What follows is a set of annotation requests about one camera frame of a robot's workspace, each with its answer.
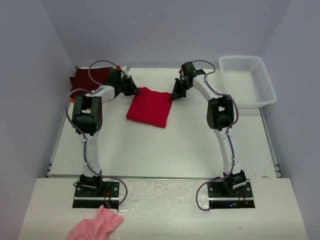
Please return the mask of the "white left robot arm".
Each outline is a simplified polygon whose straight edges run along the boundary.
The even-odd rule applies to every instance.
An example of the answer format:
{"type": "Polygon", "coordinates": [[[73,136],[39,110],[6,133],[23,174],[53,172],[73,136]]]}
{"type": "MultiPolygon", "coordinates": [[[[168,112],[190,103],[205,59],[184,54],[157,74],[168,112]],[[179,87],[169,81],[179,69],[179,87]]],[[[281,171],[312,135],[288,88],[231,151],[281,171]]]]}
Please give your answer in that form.
{"type": "Polygon", "coordinates": [[[102,174],[98,155],[98,136],[103,125],[102,106],[119,94],[134,96],[139,93],[128,71],[120,66],[110,68],[108,76],[94,89],[76,88],[70,93],[74,95],[72,115],[69,115],[68,108],[65,109],[65,113],[67,120],[79,135],[83,152],[83,172],[77,187],[85,189],[94,197],[103,193],[103,179],[110,179],[102,174]]]}

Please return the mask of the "red t-shirt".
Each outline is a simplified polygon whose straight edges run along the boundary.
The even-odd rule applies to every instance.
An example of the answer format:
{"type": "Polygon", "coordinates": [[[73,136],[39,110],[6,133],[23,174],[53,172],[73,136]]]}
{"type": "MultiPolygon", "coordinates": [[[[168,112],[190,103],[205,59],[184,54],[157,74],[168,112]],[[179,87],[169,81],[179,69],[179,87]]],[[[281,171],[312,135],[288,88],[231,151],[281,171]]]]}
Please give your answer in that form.
{"type": "Polygon", "coordinates": [[[140,94],[133,97],[126,118],[164,129],[172,106],[171,94],[153,91],[147,87],[140,87],[139,90],[140,94]]]}

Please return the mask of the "dark maroon t-shirt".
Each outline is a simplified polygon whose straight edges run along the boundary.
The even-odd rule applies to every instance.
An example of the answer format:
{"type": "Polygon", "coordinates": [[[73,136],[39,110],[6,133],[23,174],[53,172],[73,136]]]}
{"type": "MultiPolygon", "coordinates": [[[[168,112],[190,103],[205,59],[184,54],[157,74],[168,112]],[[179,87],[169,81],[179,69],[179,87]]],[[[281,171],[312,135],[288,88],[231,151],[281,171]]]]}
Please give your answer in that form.
{"type": "MultiPolygon", "coordinates": [[[[109,77],[110,69],[110,67],[91,68],[90,74],[96,82],[103,85],[106,82],[106,79],[109,77]]],[[[94,83],[90,79],[87,68],[77,68],[75,76],[71,76],[69,80],[72,86],[70,90],[71,92],[76,89],[85,89],[91,92],[100,87],[99,84],[94,83]]]]}

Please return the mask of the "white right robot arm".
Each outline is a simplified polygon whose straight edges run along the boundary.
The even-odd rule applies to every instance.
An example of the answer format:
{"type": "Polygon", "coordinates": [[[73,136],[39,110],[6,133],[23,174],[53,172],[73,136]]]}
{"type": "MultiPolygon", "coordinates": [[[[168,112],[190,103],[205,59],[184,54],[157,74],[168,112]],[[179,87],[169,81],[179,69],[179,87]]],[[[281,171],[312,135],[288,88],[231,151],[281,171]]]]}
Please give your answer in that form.
{"type": "Polygon", "coordinates": [[[129,89],[134,98],[126,118],[164,129],[172,102],[185,98],[191,88],[198,90],[207,102],[207,125],[214,131],[222,154],[223,177],[219,181],[223,183],[224,193],[233,197],[247,183],[245,172],[236,156],[232,136],[232,128],[239,120],[239,109],[233,97],[215,90],[208,83],[209,74],[203,69],[197,69],[194,64],[194,61],[188,61],[181,65],[171,93],[137,87],[129,77],[129,89]]]}

